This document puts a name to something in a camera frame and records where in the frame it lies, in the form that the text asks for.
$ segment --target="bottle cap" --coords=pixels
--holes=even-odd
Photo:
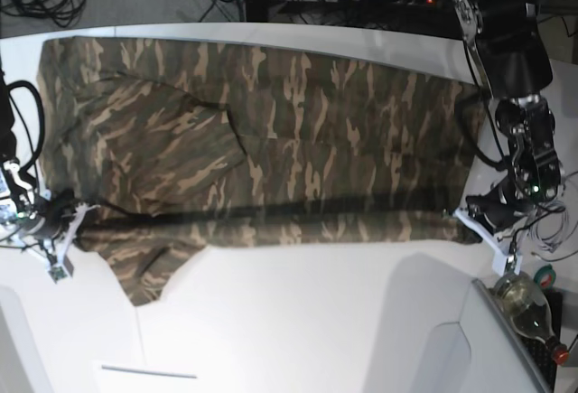
[[[564,363],[566,363],[568,361],[568,357],[570,357],[570,352],[568,352],[568,349],[565,345],[556,347],[556,349],[552,352],[552,360],[554,360],[558,366],[562,366]]]

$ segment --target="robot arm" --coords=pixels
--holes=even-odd
[[[482,103],[491,117],[489,103],[497,103],[496,126],[508,140],[508,154],[500,149],[499,162],[473,145],[483,163],[506,170],[508,176],[487,194],[468,196],[467,211],[456,216],[490,243],[499,258],[494,269],[503,274],[519,268],[517,242],[504,244],[495,235],[536,212],[554,213],[547,204],[561,184],[555,119],[541,95],[553,79],[536,22],[538,5],[545,0],[453,1],[482,83],[477,97],[456,105],[456,117],[460,122],[461,112],[472,103]]]
[[[28,174],[42,150],[43,126],[30,161],[21,167],[16,158],[17,142],[12,132],[14,113],[10,97],[12,90],[20,88],[28,89],[33,95],[43,121],[42,102],[34,85],[27,81],[6,85],[4,76],[0,74],[0,226],[15,228],[11,234],[17,232],[20,237],[36,239],[42,254],[28,251],[44,263],[54,281],[59,281],[72,274],[73,268],[66,253],[89,207],[75,202],[72,192],[63,192],[47,201],[40,195],[38,181]],[[61,239],[58,247],[54,244],[55,239]]]

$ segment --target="plastic bottle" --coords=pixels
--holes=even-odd
[[[494,286],[494,295],[518,334],[542,342],[556,364],[568,360],[568,348],[552,331],[550,304],[526,273],[505,274]]]

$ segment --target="white clamp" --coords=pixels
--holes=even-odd
[[[520,268],[522,267],[522,254],[519,251],[516,253],[516,255],[511,255],[509,253],[509,243],[503,239],[496,239],[496,237],[491,235],[486,230],[486,228],[479,224],[475,219],[470,217],[467,211],[463,209],[457,209],[453,213],[453,216],[460,220],[466,227],[480,235],[481,238],[486,241],[486,243],[488,243],[492,250],[494,250],[494,261],[492,262],[492,269],[497,274],[504,276],[504,274],[510,270],[513,270],[516,274],[519,274]]]

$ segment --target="camouflage fabric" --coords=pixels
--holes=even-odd
[[[100,38],[46,42],[39,84],[48,186],[158,216],[102,208],[80,234],[135,305],[206,245],[471,241],[442,214],[472,163],[453,123],[469,85],[302,51]]]

